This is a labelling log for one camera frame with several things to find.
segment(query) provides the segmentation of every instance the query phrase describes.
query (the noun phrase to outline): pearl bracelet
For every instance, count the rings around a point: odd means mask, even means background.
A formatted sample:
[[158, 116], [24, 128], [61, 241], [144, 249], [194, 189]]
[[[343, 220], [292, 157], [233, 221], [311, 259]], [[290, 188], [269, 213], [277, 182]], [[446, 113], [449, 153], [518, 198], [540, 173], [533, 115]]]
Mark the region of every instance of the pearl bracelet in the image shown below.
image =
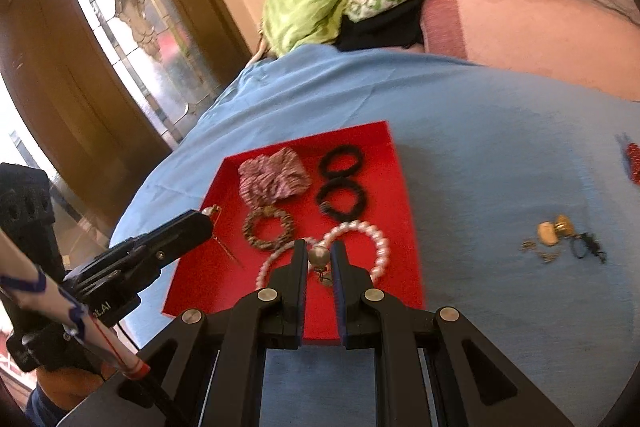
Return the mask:
[[361, 232], [366, 233], [371, 240], [376, 244], [376, 263], [374, 267], [369, 270], [369, 276], [373, 284], [385, 274], [385, 267], [389, 262], [389, 240], [384, 234], [376, 227], [371, 225], [367, 221], [351, 221], [340, 223], [337, 227], [333, 227], [331, 232], [325, 234], [322, 241], [318, 243], [319, 247], [325, 247], [328, 250], [331, 248], [332, 242], [346, 232]]
[[[305, 237], [306, 244], [308, 247], [313, 248], [318, 242], [313, 237]], [[268, 256], [267, 260], [262, 263], [260, 267], [260, 271], [258, 272], [258, 277], [255, 278], [255, 289], [260, 290], [267, 286], [266, 279], [267, 273], [269, 271], [269, 267], [271, 263], [273, 263], [278, 257], [280, 257], [283, 253], [285, 253], [290, 248], [293, 248], [295, 241], [289, 241], [286, 245], [278, 248], [275, 252], [273, 252], [270, 256]], [[311, 270], [311, 265], [307, 264], [306, 272], [308, 273]]]

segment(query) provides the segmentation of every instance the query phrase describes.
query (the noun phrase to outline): pink scrunchie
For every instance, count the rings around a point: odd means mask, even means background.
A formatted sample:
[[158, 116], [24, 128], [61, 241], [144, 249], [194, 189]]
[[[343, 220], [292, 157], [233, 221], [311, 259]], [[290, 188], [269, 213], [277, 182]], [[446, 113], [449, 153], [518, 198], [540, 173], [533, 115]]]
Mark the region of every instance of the pink scrunchie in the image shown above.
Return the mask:
[[273, 156], [261, 154], [239, 167], [240, 197], [251, 208], [258, 208], [302, 194], [311, 185], [311, 178], [298, 155], [283, 147]]

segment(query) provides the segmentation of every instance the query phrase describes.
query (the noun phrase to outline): blue bedsheet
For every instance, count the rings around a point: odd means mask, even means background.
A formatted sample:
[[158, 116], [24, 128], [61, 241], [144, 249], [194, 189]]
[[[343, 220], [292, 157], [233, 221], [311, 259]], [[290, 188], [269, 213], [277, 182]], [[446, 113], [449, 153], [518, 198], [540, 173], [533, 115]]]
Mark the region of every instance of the blue bedsheet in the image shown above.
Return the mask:
[[[596, 425], [640, 359], [640, 190], [621, 146], [640, 142], [638, 104], [445, 57], [301, 46], [240, 74], [149, 176], [112, 243], [198, 208], [225, 156], [376, 120], [398, 148], [429, 309], [458, 307], [576, 426]], [[519, 251], [561, 212], [597, 234], [607, 264], [568, 247], [550, 264]], [[142, 343], [168, 321], [173, 269], [127, 319]], [[262, 425], [373, 418], [370, 353], [270, 351]]]

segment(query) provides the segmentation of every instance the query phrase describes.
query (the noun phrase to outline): red tray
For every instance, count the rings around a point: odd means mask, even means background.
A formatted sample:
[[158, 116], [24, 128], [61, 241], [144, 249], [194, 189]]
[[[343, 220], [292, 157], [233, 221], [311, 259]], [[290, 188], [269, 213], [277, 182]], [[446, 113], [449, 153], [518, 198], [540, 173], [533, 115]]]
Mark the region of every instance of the red tray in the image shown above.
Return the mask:
[[[243, 161], [259, 154], [271, 155], [284, 146], [291, 147], [311, 175], [312, 185], [305, 194], [277, 201], [276, 206], [293, 216], [295, 237], [322, 239], [336, 222], [320, 214], [315, 202], [316, 192], [324, 183], [318, 172], [318, 164], [327, 151], [344, 143], [356, 145], [364, 152], [362, 169], [353, 176], [367, 192], [367, 207], [360, 219], [379, 227], [389, 240], [389, 264], [377, 286], [397, 296], [407, 306], [422, 308], [417, 246], [402, 172], [386, 122], [374, 122], [225, 158], [202, 207], [212, 204], [222, 207], [216, 224], [218, 237], [238, 257], [242, 266], [233, 263], [216, 241], [207, 241], [178, 261], [162, 312], [171, 316], [188, 308], [198, 308], [207, 313], [217, 312], [231, 308], [242, 296], [255, 290], [255, 278], [268, 253], [252, 248], [242, 237], [242, 222], [249, 211], [238, 194], [238, 167]], [[348, 157], [337, 158], [331, 168], [344, 168], [349, 163]], [[332, 193], [331, 200], [337, 208], [350, 208], [353, 195], [336, 191]], [[256, 226], [255, 229], [258, 237], [275, 237], [281, 232], [279, 222], [275, 219], [261, 223], [263, 226]], [[371, 240], [357, 232], [344, 234], [341, 239], [350, 262], [371, 269], [376, 253]], [[284, 253], [271, 269], [287, 264], [291, 258], [290, 252]], [[321, 285], [317, 276], [309, 275], [306, 295], [305, 342], [338, 341], [331, 288]]]

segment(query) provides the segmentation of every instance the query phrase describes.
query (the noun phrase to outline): blue sleeve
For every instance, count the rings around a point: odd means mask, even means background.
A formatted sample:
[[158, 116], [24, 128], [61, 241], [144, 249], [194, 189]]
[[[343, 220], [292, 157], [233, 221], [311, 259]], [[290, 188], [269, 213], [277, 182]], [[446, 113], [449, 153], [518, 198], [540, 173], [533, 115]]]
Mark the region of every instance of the blue sleeve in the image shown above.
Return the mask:
[[37, 385], [29, 397], [24, 413], [35, 427], [56, 427], [68, 411], [55, 405]]

